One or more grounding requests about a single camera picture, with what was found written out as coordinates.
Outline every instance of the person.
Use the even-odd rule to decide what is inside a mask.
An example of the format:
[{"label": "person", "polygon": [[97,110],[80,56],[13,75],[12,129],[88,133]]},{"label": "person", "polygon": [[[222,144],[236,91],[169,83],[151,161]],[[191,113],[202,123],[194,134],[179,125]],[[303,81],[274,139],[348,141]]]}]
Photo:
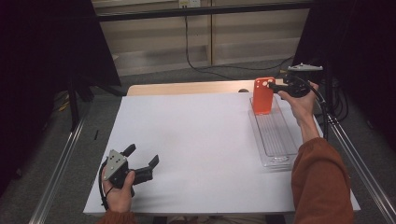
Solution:
[{"label": "person", "polygon": [[[310,83],[313,88],[318,85]],[[286,100],[301,129],[303,144],[291,171],[291,190],[295,206],[295,224],[353,223],[350,201],[350,181],[347,169],[338,152],[320,137],[313,117],[316,95],[313,91],[301,98],[293,98],[285,91],[279,96]],[[103,182],[109,209],[98,224],[135,224],[130,212],[130,187],[134,173],[127,175],[122,189],[112,189]]]}]

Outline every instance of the brown sleeve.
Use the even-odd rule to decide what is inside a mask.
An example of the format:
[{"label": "brown sleeve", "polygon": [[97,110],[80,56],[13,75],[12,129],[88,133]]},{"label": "brown sleeve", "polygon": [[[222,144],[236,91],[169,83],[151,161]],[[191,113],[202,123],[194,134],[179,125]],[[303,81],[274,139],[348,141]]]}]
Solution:
[{"label": "brown sleeve", "polygon": [[136,224],[134,213],[117,213],[108,209],[105,216],[102,217],[96,224]]},{"label": "brown sleeve", "polygon": [[325,139],[315,138],[300,147],[291,189],[295,224],[353,223],[347,169]]}]

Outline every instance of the orange phone case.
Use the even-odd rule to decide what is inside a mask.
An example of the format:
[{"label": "orange phone case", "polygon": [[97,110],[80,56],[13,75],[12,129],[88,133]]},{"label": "orange phone case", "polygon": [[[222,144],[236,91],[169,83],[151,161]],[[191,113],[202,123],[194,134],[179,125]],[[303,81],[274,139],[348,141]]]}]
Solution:
[{"label": "orange phone case", "polygon": [[276,83],[276,80],[273,77],[259,77],[254,81],[253,111],[255,115],[271,112],[274,91],[268,88],[269,82]]}]

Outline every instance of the clear plastic tray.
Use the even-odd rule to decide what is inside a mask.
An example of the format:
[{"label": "clear plastic tray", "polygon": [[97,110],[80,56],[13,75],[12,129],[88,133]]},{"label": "clear plastic tray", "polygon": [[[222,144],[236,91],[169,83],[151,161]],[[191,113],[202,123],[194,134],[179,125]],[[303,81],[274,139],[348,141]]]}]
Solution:
[{"label": "clear plastic tray", "polygon": [[271,113],[248,111],[262,165],[272,171],[291,170],[298,153],[282,111],[274,97]]}]

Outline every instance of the white tabletop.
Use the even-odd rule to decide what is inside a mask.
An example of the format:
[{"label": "white tabletop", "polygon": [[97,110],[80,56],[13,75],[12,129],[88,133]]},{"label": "white tabletop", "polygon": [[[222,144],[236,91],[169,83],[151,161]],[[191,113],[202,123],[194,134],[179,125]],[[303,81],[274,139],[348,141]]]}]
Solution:
[{"label": "white tabletop", "polygon": [[[103,160],[131,144],[130,168],[159,155],[153,180],[134,186],[132,210],[152,216],[271,214],[294,211],[290,172],[262,166],[248,111],[251,92],[128,96]],[[300,129],[276,96],[296,145]],[[359,205],[353,194],[355,210]],[[84,213],[102,215],[97,178]]]}]

